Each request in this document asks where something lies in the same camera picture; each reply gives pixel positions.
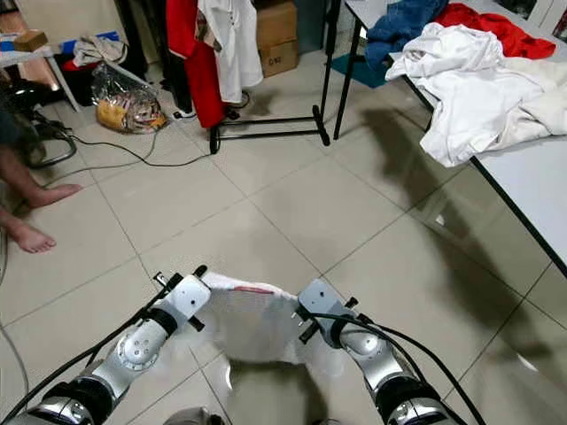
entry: tiled floor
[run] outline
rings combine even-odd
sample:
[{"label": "tiled floor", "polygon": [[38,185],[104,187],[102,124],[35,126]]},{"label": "tiled floor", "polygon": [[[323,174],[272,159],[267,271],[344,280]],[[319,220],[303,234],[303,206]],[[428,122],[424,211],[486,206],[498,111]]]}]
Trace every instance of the tiled floor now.
[{"label": "tiled floor", "polygon": [[[321,53],[254,90],[246,116],[308,113],[318,102]],[[334,125],[341,77],[327,108]],[[164,108],[174,107],[168,93]],[[48,108],[85,140],[145,153],[151,136],[101,128],[65,104]],[[418,142],[427,111],[401,81],[354,83],[342,137],[226,142],[191,166],[140,164],[66,178],[85,189],[26,218],[55,236],[50,253],[9,244],[0,312],[31,384],[109,332],[154,293],[150,276],[206,263],[240,279],[298,292],[323,275],[360,310],[434,349],[488,423],[566,423],[567,286],[563,276],[471,167],[445,169]],[[152,158],[182,162],[207,150],[196,121],[158,134]],[[81,146],[40,182],[85,166],[130,162]],[[207,342],[174,340],[137,382],[111,423],[160,424],[176,410],[208,406],[234,425],[379,423],[345,355],[305,367],[232,365]],[[450,383],[411,351],[448,402],[469,418]],[[0,339],[0,414],[23,384]],[[69,372],[67,377],[77,369]]]}]

